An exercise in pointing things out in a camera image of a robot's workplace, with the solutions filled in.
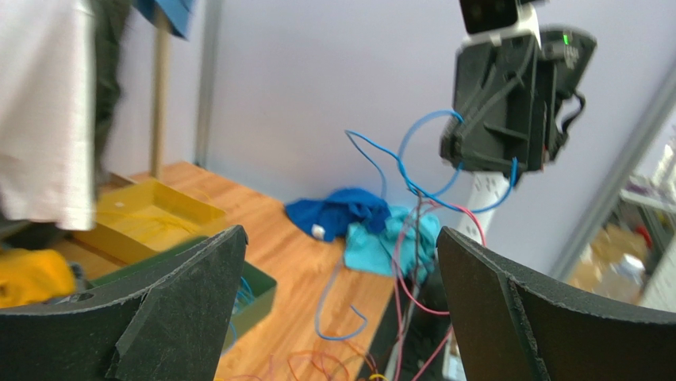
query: white cloth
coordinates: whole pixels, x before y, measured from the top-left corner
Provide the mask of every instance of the white cloth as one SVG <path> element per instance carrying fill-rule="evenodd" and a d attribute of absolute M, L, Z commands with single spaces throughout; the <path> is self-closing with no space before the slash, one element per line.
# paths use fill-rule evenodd
<path fill-rule="evenodd" d="M 86 0 L 0 0 L 0 206 L 93 225 L 94 16 Z"/>

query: blue wire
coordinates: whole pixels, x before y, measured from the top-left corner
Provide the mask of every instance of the blue wire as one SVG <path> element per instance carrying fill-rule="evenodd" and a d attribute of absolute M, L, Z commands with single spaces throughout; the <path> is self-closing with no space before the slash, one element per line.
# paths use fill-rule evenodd
<path fill-rule="evenodd" d="M 404 138 L 401 139 L 401 143 L 399 144 L 399 151 L 397 156 L 399 156 L 399 162 L 403 163 L 404 162 L 404 151 L 406 150 L 406 147 L 408 147 L 409 142 L 411 140 L 411 137 L 415 132 L 417 132 L 418 129 L 420 129 L 423 125 L 427 124 L 430 121 L 433 121 L 434 119 L 437 119 L 439 117 L 454 117 L 458 119 L 460 123 L 464 123 L 465 120 L 463 117 L 458 114 L 455 110 L 438 110 L 438 111 L 432 111 L 431 113 L 423 116 L 422 118 L 418 119 L 411 128 L 406 132 L 404 135 Z M 441 188 L 439 191 L 432 193 L 433 196 L 438 197 L 441 196 L 442 194 L 446 193 L 451 187 L 453 187 L 453 184 L 455 184 L 455 181 L 458 179 L 458 175 L 460 175 L 460 172 L 463 169 L 463 163 L 460 163 L 458 165 L 457 170 L 455 171 L 455 174 L 453 177 L 451 177 L 451 180 L 446 184 L 443 188 Z M 414 194 L 417 194 L 417 192 L 414 189 L 411 189 L 411 186 L 409 184 L 406 184 L 409 187 L 409 191 L 413 192 Z"/>
<path fill-rule="evenodd" d="M 380 168 L 380 166 L 377 165 L 377 164 L 373 161 L 373 159 L 371 159 L 371 157 L 368 156 L 368 155 L 361 149 L 361 147 L 359 147 L 359 145 L 357 144 L 357 142 L 355 142 L 355 140 L 352 139 L 352 137 L 350 136 L 350 134 L 347 134 L 347 135 L 348 135 L 348 139 L 352 142 L 352 144 L 355 146 L 355 148 L 357 148 L 357 150 L 358 150 L 359 152 L 361 152 L 361 154 L 362 154 L 364 157 L 366 157 L 366 159 L 367 159 L 368 161 L 370 161 L 371 164 L 373 164 L 373 166 L 375 167 L 375 169 L 378 170 L 378 173 L 380 174 L 380 179 L 381 179 L 381 181 L 382 181 L 382 182 L 381 182 L 382 188 L 380 189 L 380 198 L 385 198 L 385 196 L 387 196 L 387 179 L 385 178 L 385 172 L 383 172 L 382 169 Z"/>
<path fill-rule="evenodd" d="M 228 349 L 225 349 L 223 354 L 230 352 L 230 349 L 232 349 L 232 347 L 234 347 L 235 343 L 237 342 L 237 331 L 235 330 L 235 325 L 232 323 L 232 320 L 230 321 L 230 330 L 232 331 L 232 343 L 230 343 Z"/>
<path fill-rule="evenodd" d="M 251 286 L 249 286 L 249 282 L 247 282 L 247 280 L 244 277 L 242 277 L 242 284 L 244 285 L 244 289 L 246 289 L 246 291 L 253 297 L 254 294 L 252 288 Z"/>
<path fill-rule="evenodd" d="M 317 333 L 319 337 L 321 337 L 324 340 L 328 341 L 344 341 L 344 340 L 350 340 L 353 337 L 359 335 L 366 326 L 368 325 L 368 319 L 366 316 L 364 316 L 359 310 L 357 310 L 352 304 L 350 305 L 350 308 L 352 308 L 353 311 L 355 311 L 355 314 L 362 318 L 362 325 L 353 333 L 350 333 L 349 335 L 345 336 L 339 336 L 339 337 L 332 337 L 332 336 L 326 336 L 321 332 L 320 329 L 320 316 L 321 316 L 321 311 L 324 309 L 324 302 L 326 301 L 326 297 L 328 296 L 328 292 L 331 290 L 331 286 L 333 286 L 333 283 L 336 281 L 336 277 L 338 276 L 338 273 L 340 272 L 340 263 L 336 265 L 336 268 L 333 270 L 333 274 L 331 274 L 331 279 L 328 280 L 328 283 L 326 283 L 326 287 L 324 287 L 324 291 L 321 293 L 321 297 L 319 298 L 319 303 L 317 304 L 317 311 L 315 311 L 314 314 L 314 331 Z"/>
<path fill-rule="evenodd" d="M 399 166 L 399 172 L 401 173 L 401 177 L 404 178 L 406 185 L 407 185 L 407 187 L 409 187 L 409 189 L 413 188 L 413 190 L 420 191 L 425 197 L 433 200 L 434 202 L 439 203 L 442 206 L 447 207 L 450 210 L 454 210 L 456 212 L 461 211 L 460 209 L 456 208 L 455 206 L 449 205 L 446 202 L 439 200 L 436 195 L 429 193 L 423 187 L 420 187 L 414 181 L 412 181 L 409 178 L 409 176 L 406 174 L 406 168 L 404 166 L 404 163 L 401 161 L 401 158 L 399 156 L 397 156 L 397 154 L 395 154 L 394 152 L 390 151 L 389 149 L 387 149 L 385 147 L 382 147 L 380 144 L 375 143 L 374 141 L 372 141 L 368 137 L 365 137 L 361 133 L 356 133 L 356 132 L 350 131 L 350 130 L 346 130 L 345 133 L 348 136 L 352 135 L 352 136 L 355 136 L 355 137 L 359 137 L 359 138 L 363 139 L 364 141 L 366 141 L 368 144 L 375 147 L 376 149 L 392 156 L 397 161 L 397 164 Z M 373 162 L 373 160 L 370 157 L 368 157 L 367 155 L 365 155 L 365 156 L 367 157 L 367 159 L 369 159 L 370 162 Z M 512 159 L 512 172 L 511 172 L 511 176 L 509 177 L 509 187 L 507 188 L 507 191 L 505 192 L 505 194 L 503 194 L 502 197 L 499 200 L 497 200 L 493 205 L 490 205 L 490 206 L 487 206 L 487 207 L 484 207 L 484 208 L 481 208 L 481 209 L 477 209 L 477 210 L 472 210 L 472 213 L 474 213 L 474 214 L 485 213 L 489 210 L 495 209 L 498 206 L 500 206 L 509 197 L 510 193 L 512 192 L 512 188 L 514 188 L 514 184 L 517 181 L 518 164 L 519 164 L 519 162 L 518 162 L 517 158 L 516 157 L 513 158 Z"/>
<path fill-rule="evenodd" d="M 239 298 L 244 299 L 246 303 L 251 303 L 252 302 L 252 297 L 245 294 L 242 291 L 237 291 L 237 298 L 235 299 L 236 302 L 239 302 Z"/>

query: wooden tabletop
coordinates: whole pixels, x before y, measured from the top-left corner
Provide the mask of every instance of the wooden tabletop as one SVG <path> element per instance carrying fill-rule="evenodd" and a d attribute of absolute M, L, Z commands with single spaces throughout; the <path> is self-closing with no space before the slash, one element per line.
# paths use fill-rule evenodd
<path fill-rule="evenodd" d="M 238 375 L 256 375 L 266 381 L 293 380 L 287 357 L 294 352 L 313 349 L 320 349 L 341 361 L 355 357 L 350 345 L 322 340 L 314 330 L 317 303 L 333 268 L 341 260 L 342 241 L 326 244 L 307 237 L 286 217 L 281 202 L 192 164 L 168 166 L 163 176 L 168 186 L 189 196 L 207 202 L 208 195 L 214 205 L 225 210 L 233 225 L 242 225 L 249 238 L 246 261 L 278 282 L 272 312 L 221 357 L 217 378 L 226 380 Z M 145 177 L 138 175 L 134 179 Z M 60 250 L 68 259 L 80 261 L 92 278 L 118 268 L 118 264 L 105 259 L 83 264 L 83 257 L 89 255 L 81 248 L 71 246 L 62 243 Z M 369 324 L 350 343 L 369 348 L 393 285 L 392 279 L 343 268 L 321 315 L 324 333 L 345 335 L 359 328 L 361 319 L 352 312 L 352 304 L 368 318 Z M 302 356 L 291 360 L 298 379 L 326 379 L 310 360 Z M 351 381 L 356 378 L 362 363 L 361 360 L 346 363 Z M 328 357 L 324 364 L 328 371 L 338 366 Z M 342 371 L 337 375 L 336 381 L 347 379 Z"/>

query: gray wall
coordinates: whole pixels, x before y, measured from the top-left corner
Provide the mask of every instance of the gray wall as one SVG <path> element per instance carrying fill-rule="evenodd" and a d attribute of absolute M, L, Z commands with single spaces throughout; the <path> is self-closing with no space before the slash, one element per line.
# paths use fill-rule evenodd
<path fill-rule="evenodd" d="M 202 64 L 204 4 L 196 2 L 188 40 L 171 39 L 165 163 L 194 159 Z M 122 175 L 150 168 L 155 28 L 133 10 L 120 67 L 122 100 L 106 153 L 107 167 Z"/>
<path fill-rule="evenodd" d="M 588 110 L 566 151 L 524 179 L 488 234 L 492 249 L 546 272 L 676 57 L 676 2 L 558 0 L 538 10 L 541 24 L 599 40 L 581 87 Z M 377 172 L 343 129 L 396 148 L 418 117 L 452 105 L 464 36 L 455 1 L 240 0 L 222 16 L 208 168 L 283 201 L 343 186 L 378 193 Z M 422 130 L 407 154 L 412 177 L 432 190 L 452 175 L 437 156 L 442 124 Z M 374 157 L 388 201 L 412 205 L 393 161 Z M 465 202 L 470 184 L 461 177 L 445 199 Z"/>

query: metal frame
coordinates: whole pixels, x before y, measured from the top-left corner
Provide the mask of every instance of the metal frame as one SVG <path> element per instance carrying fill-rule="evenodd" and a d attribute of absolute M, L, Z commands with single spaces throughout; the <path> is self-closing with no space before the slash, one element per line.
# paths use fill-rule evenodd
<path fill-rule="evenodd" d="M 195 137 L 195 164 L 206 167 L 209 151 L 209 125 L 216 82 L 218 34 L 221 30 L 223 0 L 205 2 L 204 35 L 202 38 L 202 71 L 200 73 L 198 122 Z"/>
<path fill-rule="evenodd" d="M 650 147 L 660 129 L 676 106 L 676 62 L 671 66 L 669 74 L 662 81 L 664 85 L 657 91 L 648 103 L 640 121 L 634 128 L 634 133 L 622 148 L 622 155 L 610 173 L 605 177 L 605 184 L 594 197 L 588 212 L 575 228 L 569 244 L 559 255 L 559 260 L 550 272 L 550 276 L 559 280 L 566 280 L 574 269 L 580 253 L 592 240 L 599 226 L 608 217 L 608 214 L 617 203 L 620 190 L 626 185 L 630 174 L 639 164 L 643 155 Z"/>

